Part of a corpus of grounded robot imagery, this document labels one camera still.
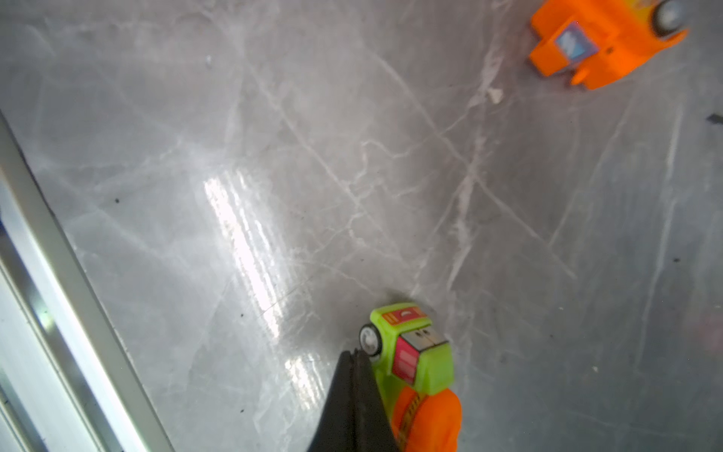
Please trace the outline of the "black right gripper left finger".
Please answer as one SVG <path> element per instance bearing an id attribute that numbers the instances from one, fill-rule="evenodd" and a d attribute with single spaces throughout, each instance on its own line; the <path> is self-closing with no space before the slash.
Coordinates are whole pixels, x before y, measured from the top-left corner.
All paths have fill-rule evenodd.
<path id="1" fill-rule="evenodd" d="M 353 356 L 340 354 L 309 452 L 355 451 Z"/>

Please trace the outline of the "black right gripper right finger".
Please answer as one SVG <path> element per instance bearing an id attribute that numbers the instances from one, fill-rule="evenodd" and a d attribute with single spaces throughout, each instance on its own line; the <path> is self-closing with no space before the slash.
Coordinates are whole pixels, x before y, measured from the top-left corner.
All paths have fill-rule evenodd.
<path id="1" fill-rule="evenodd" d="M 371 361 L 353 353 L 354 443 L 361 452 L 397 452 L 397 441 L 382 403 Z"/>

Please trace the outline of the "orange green toy car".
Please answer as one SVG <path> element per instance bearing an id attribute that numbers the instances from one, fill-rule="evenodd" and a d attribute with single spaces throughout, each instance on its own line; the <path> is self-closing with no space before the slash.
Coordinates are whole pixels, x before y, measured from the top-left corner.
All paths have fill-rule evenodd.
<path id="1" fill-rule="evenodd" d="M 462 406 L 452 391 L 450 342 L 430 316 L 406 301 L 371 312 L 360 348 L 371 360 L 384 411 L 400 451 L 456 451 Z"/>

